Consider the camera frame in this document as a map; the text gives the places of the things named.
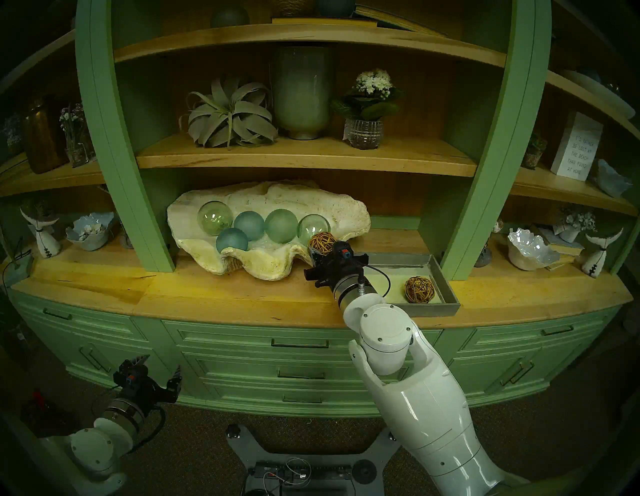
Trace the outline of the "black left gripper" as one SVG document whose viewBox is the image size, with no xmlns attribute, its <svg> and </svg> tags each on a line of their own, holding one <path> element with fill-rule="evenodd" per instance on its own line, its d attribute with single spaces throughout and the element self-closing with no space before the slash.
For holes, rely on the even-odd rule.
<svg viewBox="0 0 640 496">
<path fill-rule="evenodd" d="M 151 407 L 157 403 L 177 401 L 182 388 L 181 365 L 178 365 L 172 377 L 167 381 L 166 390 L 161 388 L 150 376 L 146 362 L 149 354 L 135 356 L 128 360 L 128 369 L 117 370 L 113 381 L 121 387 L 118 398 L 126 399 L 139 407 Z"/>
</svg>

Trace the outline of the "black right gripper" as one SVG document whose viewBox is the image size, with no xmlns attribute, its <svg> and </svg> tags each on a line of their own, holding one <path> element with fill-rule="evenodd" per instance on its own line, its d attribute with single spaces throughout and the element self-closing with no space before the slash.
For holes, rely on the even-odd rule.
<svg viewBox="0 0 640 496">
<path fill-rule="evenodd" d="M 369 264 L 369 255 L 352 255 L 343 257 L 343 254 L 332 255 L 322 253 L 316 249 L 309 249 L 313 267 L 304 269 L 304 277 L 307 281 L 315 281 L 315 286 L 335 289 L 339 282 L 347 277 L 355 276 L 356 283 L 369 284 L 364 275 L 364 267 Z"/>
</svg>

